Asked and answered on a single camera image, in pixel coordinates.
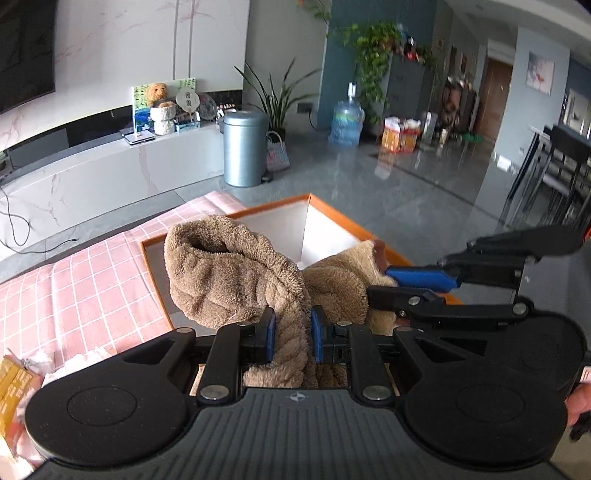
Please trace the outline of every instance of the brown towel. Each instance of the brown towel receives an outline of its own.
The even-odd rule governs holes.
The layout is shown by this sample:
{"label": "brown towel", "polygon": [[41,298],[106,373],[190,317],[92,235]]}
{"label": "brown towel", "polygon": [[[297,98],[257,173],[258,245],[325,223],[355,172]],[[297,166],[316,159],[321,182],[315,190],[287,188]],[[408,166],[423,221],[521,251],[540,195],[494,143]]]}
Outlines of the brown towel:
{"label": "brown towel", "polygon": [[277,315],[275,355],[244,373],[251,387],[315,386],[304,382],[310,360],[310,296],[300,270],[263,235],[212,215],[174,225],[164,244],[170,294],[190,319],[211,328]]}
{"label": "brown towel", "polygon": [[312,304],[321,305],[332,323],[367,323],[382,335],[389,335],[394,326],[392,313],[368,309],[365,291],[369,285],[395,285],[382,273],[383,242],[362,242],[300,272],[265,236],[227,217],[212,215],[172,227],[164,244],[164,259],[173,301],[201,325],[217,329],[256,319],[267,305],[275,310],[274,359],[244,373],[247,386],[329,388],[347,384],[343,366],[314,361]]}
{"label": "brown towel", "polygon": [[[391,312],[369,308],[366,288],[370,285],[396,286],[384,275],[384,243],[367,240],[307,267],[302,273],[312,305],[321,305],[330,323],[348,320],[366,324],[372,333],[391,335],[396,317]],[[342,365],[317,365],[320,388],[347,385]]]}

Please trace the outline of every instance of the gift bag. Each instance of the gift bag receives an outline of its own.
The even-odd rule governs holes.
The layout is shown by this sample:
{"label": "gift bag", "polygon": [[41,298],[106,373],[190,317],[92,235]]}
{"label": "gift bag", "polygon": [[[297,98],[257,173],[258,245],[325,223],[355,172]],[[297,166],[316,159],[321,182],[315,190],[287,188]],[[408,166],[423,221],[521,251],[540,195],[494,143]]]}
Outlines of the gift bag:
{"label": "gift bag", "polygon": [[[275,135],[279,141],[273,143],[271,137]],[[285,144],[276,132],[267,133],[267,170],[270,172],[285,170],[290,167],[290,159],[285,150]]]}

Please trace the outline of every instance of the wooden door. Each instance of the wooden door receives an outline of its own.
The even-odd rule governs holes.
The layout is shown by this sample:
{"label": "wooden door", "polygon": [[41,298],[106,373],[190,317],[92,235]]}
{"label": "wooden door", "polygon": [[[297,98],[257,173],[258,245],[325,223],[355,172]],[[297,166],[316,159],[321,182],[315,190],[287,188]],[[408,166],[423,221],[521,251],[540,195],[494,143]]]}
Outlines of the wooden door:
{"label": "wooden door", "polygon": [[488,59],[474,131],[489,140],[496,140],[499,135],[512,73],[511,65]]}

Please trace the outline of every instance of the electrical outlet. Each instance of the electrical outlet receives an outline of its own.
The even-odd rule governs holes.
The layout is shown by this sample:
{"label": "electrical outlet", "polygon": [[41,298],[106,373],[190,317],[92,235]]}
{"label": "electrical outlet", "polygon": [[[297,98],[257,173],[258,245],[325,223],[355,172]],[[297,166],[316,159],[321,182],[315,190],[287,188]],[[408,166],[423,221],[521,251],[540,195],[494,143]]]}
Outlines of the electrical outlet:
{"label": "electrical outlet", "polygon": [[312,104],[310,102],[300,102],[297,104],[297,112],[298,113],[311,113],[312,112]]}

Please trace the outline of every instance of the power cord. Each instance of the power cord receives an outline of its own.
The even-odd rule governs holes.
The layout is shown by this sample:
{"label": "power cord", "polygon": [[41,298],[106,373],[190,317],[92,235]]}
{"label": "power cord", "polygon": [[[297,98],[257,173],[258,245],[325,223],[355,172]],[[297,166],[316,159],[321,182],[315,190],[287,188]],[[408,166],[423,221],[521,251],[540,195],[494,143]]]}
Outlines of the power cord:
{"label": "power cord", "polygon": [[316,131],[316,132],[326,132],[327,130],[329,130],[328,128],[324,128],[324,129],[322,129],[322,128],[316,128],[316,127],[314,126],[314,124],[312,123],[312,110],[310,110],[310,111],[308,112],[308,120],[310,121],[310,126],[311,126],[311,127],[314,129],[314,131]]}
{"label": "power cord", "polygon": [[[7,216],[8,220],[10,221],[10,228],[12,229],[12,239],[14,240],[14,243],[17,244],[19,247],[23,247],[27,243],[27,241],[29,240],[29,236],[31,235],[31,224],[29,223],[29,220],[27,220],[25,217],[18,215],[16,213],[10,213],[10,201],[8,200],[8,195],[6,194],[6,192],[4,191],[4,189],[2,188],[1,185],[0,185],[0,190],[2,191],[4,196],[6,197],[6,209],[7,209],[7,212],[3,212],[2,210],[0,210],[0,214]],[[21,244],[18,243],[18,241],[17,241],[17,236],[14,231],[14,224],[12,223],[12,217],[20,218],[23,222],[25,222],[27,224],[27,228],[28,228],[27,237],[25,238],[25,241]],[[16,250],[15,248],[10,247],[9,245],[5,244],[2,240],[0,240],[0,244],[4,245],[9,250],[12,250],[16,254],[27,255],[27,254],[46,254],[46,253],[49,253],[49,252],[55,250],[56,248],[61,247],[63,244],[66,244],[68,242],[77,242],[77,241],[78,241],[77,238],[70,238],[68,240],[64,240],[62,243],[54,246],[53,248],[49,248],[47,250],[42,250],[40,252],[37,252],[37,251],[19,252],[19,250]]]}

